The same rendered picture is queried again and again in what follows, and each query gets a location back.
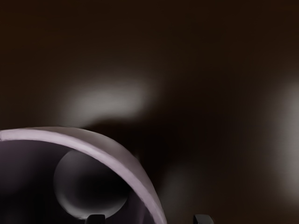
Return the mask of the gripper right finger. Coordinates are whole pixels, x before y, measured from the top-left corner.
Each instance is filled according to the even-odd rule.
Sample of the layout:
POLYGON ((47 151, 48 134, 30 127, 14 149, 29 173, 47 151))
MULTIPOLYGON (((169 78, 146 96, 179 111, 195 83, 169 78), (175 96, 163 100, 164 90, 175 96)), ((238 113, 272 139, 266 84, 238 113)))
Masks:
POLYGON ((193 224, 214 224, 214 221, 209 215, 195 214, 193 216, 193 224))

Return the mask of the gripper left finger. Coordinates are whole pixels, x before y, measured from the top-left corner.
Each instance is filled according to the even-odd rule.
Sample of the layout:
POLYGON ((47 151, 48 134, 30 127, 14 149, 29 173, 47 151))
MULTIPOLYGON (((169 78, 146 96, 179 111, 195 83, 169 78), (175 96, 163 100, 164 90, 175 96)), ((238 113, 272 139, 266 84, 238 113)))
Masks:
POLYGON ((85 224, 106 224, 106 217, 103 214, 89 215, 85 224))

